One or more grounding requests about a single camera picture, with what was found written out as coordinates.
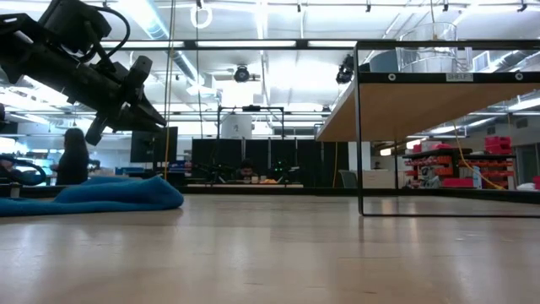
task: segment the blue blanket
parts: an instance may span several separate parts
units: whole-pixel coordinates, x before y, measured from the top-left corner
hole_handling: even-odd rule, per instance
[[[153,211],[176,209],[183,203],[180,192],[158,176],[148,180],[94,177],[65,188],[51,202],[0,198],[0,216]]]

